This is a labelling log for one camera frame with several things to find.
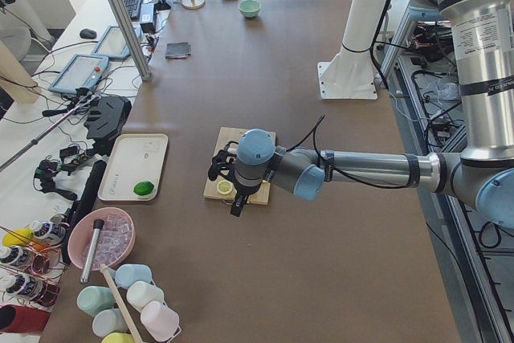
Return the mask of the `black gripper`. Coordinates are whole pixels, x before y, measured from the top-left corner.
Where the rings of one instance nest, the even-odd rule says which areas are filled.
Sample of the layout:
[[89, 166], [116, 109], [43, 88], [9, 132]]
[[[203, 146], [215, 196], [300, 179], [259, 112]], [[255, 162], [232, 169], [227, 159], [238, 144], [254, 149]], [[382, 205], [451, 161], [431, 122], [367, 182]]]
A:
[[230, 213], [235, 217], [240, 217], [243, 206], [247, 203], [250, 196], [250, 188], [247, 186], [235, 185], [235, 197], [230, 206]]

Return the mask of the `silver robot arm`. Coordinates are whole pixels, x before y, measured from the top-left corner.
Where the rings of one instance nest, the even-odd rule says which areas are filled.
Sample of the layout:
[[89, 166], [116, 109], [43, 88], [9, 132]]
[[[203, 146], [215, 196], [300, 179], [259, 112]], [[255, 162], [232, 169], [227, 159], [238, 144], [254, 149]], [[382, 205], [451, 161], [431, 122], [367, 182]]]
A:
[[421, 187], [452, 196], [502, 227], [513, 225], [512, 0], [411, 0], [421, 18], [451, 25], [467, 144], [458, 153], [356, 153], [286, 149], [262, 129], [214, 157], [208, 176], [233, 183], [240, 215], [263, 182], [313, 200], [324, 182], [382, 189]]

